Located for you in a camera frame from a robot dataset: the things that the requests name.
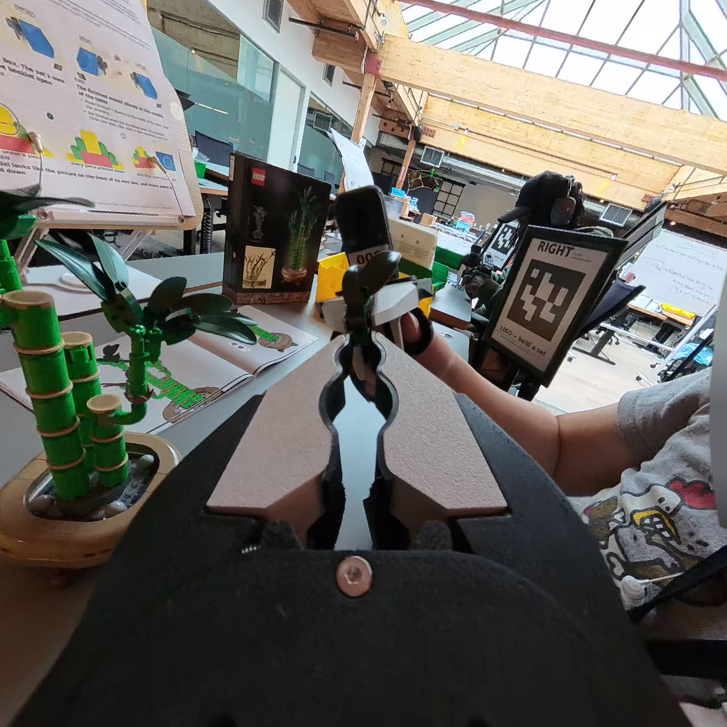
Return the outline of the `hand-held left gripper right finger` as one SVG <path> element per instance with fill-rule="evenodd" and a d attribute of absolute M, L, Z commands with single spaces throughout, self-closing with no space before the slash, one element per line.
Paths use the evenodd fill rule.
<path fill-rule="evenodd" d="M 374 403 L 377 433 L 370 531 L 380 550 L 406 549 L 429 521 L 502 515 L 509 506 L 456 393 L 384 335 Z"/>

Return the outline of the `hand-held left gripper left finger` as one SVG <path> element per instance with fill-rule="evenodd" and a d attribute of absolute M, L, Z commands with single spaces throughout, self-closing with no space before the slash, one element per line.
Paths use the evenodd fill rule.
<path fill-rule="evenodd" d="M 284 521 L 305 546 L 335 546 L 345 490 L 334 420 L 345 406 L 347 343 L 335 338 L 266 392 L 209 511 Z"/>

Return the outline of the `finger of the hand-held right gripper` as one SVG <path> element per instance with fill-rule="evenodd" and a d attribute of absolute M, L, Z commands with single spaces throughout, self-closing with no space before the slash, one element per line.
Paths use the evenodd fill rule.
<path fill-rule="evenodd" d="M 341 294 L 320 303 L 320 314 L 326 325 L 329 325 L 337 335 L 345 335 L 349 332 L 347 311 L 348 307 Z"/>
<path fill-rule="evenodd" d="M 433 296 L 431 278 L 399 278 L 388 282 L 372 297 L 372 324 L 384 325 L 419 307 Z"/>

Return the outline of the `green lego leaf sprig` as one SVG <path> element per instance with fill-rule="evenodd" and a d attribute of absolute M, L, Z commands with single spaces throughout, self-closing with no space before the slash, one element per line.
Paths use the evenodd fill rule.
<path fill-rule="evenodd" d="M 401 258 L 401 253 L 384 250 L 369 262 L 349 267 L 344 274 L 344 322 L 351 349 L 363 349 L 372 344 L 374 296 L 392 279 L 399 278 Z"/>

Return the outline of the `green lego bamboo plant model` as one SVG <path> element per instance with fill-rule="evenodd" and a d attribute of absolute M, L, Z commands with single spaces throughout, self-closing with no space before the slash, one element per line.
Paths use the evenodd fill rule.
<path fill-rule="evenodd" d="M 39 246 L 57 258 L 102 303 L 116 332 L 128 336 L 123 395 L 102 392 L 95 340 L 62 332 L 51 293 L 23 286 L 7 240 L 31 232 L 34 211 L 94 203 L 46 197 L 41 183 L 2 190 L 2 328 L 9 328 L 21 363 L 44 452 L 2 489 L 2 553 L 19 563 L 57 571 L 92 568 L 109 560 L 141 506 L 180 461 L 176 446 L 126 428 L 142 422 L 155 396 L 149 368 L 163 344 L 210 332 L 256 343 L 256 321 L 234 311 L 217 293 L 185 294 L 187 278 L 162 281 L 142 306 L 130 269 L 114 246 L 83 233 L 99 262 L 70 249 L 62 233 Z"/>

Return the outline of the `person's right forearm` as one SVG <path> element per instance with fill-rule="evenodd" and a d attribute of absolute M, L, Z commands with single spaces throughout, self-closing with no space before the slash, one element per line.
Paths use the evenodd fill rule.
<path fill-rule="evenodd" d="M 595 495 L 640 468 L 618 424 L 618 404 L 555 415 L 473 374 L 466 393 L 520 445 L 568 495 Z"/>

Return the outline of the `black lego set box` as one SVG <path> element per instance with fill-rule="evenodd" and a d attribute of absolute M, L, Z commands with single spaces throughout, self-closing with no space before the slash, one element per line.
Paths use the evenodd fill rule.
<path fill-rule="evenodd" d="M 310 300 L 331 192 L 326 180 L 231 154 L 223 293 L 234 304 Z"/>

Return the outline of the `person's right hand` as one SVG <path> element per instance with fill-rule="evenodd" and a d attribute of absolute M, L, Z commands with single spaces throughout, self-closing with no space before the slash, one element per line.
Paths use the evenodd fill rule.
<path fill-rule="evenodd" d="M 418 363 L 438 376 L 451 389 L 468 395 L 473 401 L 483 406 L 487 396 L 500 393 L 487 379 L 476 372 L 469 363 L 462 358 L 440 333 L 433 332 L 430 324 L 422 324 L 413 313 L 408 313 L 401 319 L 405 347 L 418 350 L 409 353 Z M 427 335 L 433 332 L 426 349 Z"/>

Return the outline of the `green plastic bin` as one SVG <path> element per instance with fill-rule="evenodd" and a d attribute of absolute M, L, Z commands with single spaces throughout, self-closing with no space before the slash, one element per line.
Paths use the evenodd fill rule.
<path fill-rule="evenodd" d="M 468 254 L 468 251 L 437 246 L 433 258 L 424 257 L 423 261 L 426 264 L 420 264 L 415 258 L 413 251 L 404 251 L 399 261 L 399 272 L 418 279 L 431 279 L 434 292 L 438 292 L 447 285 L 449 271 L 458 271 Z"/>

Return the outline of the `curved white poster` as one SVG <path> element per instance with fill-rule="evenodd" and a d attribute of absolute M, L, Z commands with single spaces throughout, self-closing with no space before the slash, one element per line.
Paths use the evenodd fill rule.
<path fill-rule="evenodd" d="M 358 187 L 374 186 L 373 172 L 359 143 L 352 142 L 334 128 L 329 129 L 329 136 L 341 155 L 344 167 L 342 189 L 351 192 Z"/>

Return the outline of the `small marker sign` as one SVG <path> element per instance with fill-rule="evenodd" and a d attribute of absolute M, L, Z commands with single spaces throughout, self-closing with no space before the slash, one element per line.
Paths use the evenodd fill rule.
<path fill-rule="evenodd" d="M 500 224 L 486 253 L 493 269 L 504 269 L 506 267 L 515 253 L 518 235 L 519 221 Z"/>

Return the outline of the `wooden poster board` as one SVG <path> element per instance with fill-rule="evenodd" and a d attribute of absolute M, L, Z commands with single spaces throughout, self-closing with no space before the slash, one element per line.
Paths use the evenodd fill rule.
<path fill-rule="evenodd" d="M 170 126 L 178 147 L 181 172 L 188 189 L 194 214 L 141 214 L 98 211 L 96 208 L 81 208 L 78 205 L 53 205 L 37 211 L 37 228 L 39 229 L 116 229 L 116 231 L 188 231 L 201 222 L 203 204 L 202 192 L 196 178 L 192 148 L 190 146 L 187 122 L 180 98 L 173 87 L 169 87 L 166 105 L 171 111 Z"/>

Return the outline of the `person's printed shirt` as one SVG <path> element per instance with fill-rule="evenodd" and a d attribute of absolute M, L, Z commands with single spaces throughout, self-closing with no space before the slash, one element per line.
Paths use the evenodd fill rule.
<path fill-rule="evenodd" d="M 726 553 L 712 472 L 712 368 L 626 393 L 618 424 L 640 461 L 622 481 L 573 497 L 627 611 Z"/>

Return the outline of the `whiteboard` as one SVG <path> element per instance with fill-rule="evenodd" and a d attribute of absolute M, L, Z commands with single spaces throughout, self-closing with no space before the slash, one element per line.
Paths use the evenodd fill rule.
<path fill-rule="evenodd" d="M 625 272 L 650 299 L 704 315 L 722 299 L 726 250 L 664 229 Z"/>

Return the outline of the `white instruction poster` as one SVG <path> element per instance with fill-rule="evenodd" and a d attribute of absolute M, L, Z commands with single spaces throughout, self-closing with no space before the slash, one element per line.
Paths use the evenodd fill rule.
<path fill-rule="evenodd" d="M 191 217 L 187 140 L 141 1 L 2 1 L 2 190 Z"/>

